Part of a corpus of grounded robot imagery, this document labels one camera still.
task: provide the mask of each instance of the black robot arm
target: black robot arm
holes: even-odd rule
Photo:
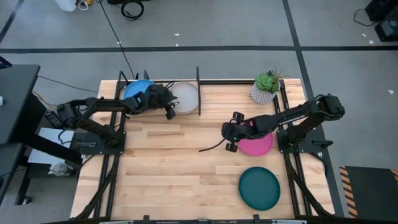
[[[223,137],[231,142],[227,150],[235,151],[235,142],[241,139],[259,139],[273,132],[281,125],[306,118],[297,126],[287,129],[288,141],[296,145],[306,134],[324,121],[340,119],[345,113],[339,99],[332,95],[318,95],[313,100],[275,115],[260,115],[244,120],[244,115],[234,112],[232,121],[224,123],[221,129]]]
[[[163,85],[151,85],[145,93],[140,92],[123,100],[109,100],[101,97],[87,98],[85,100],[72,100],[68,103],[58,105],[57,112],[64,127],[68,129],[81,128],[98,135],[104,144],[117,147],[119,135],[108,124],[102,125],[90,119],[96,112],[122,112],[128,115],[141,114],[146,110],[165,108],[167,119],[173,119],[175,113],[172,100],[177,99],[173,93]]]

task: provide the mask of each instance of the potted plant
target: potted plant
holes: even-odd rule
[[[281,78],[276,68],[261,73],[256,77],[256,82],[251,88],[251,98],[259,104],[272,102],[274,97],[278,94],[280,88],[279,80]]]

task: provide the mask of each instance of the white plate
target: white plate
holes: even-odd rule
[[[198,88],[189,82],[176,82],[170,87],[171,92],[180,102],[174,108],[177,113],[187,114],[198,108]]]

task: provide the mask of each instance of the black mat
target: black mat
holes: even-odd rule
[[[340,167],[351,218],[398,221],[398,172],[392,169]]]

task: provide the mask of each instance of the white plant pot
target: white plant pot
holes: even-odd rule
[[[257,88],[256,83],[253,84],[253,87],[251,88],[251,98],[259,104],[267,104],[272,102],[274,97],[278,95],[279,89],[280,89],[280,82],[278,82],[278,91],[274,93],[268,93],[266,91],[259,90]]]

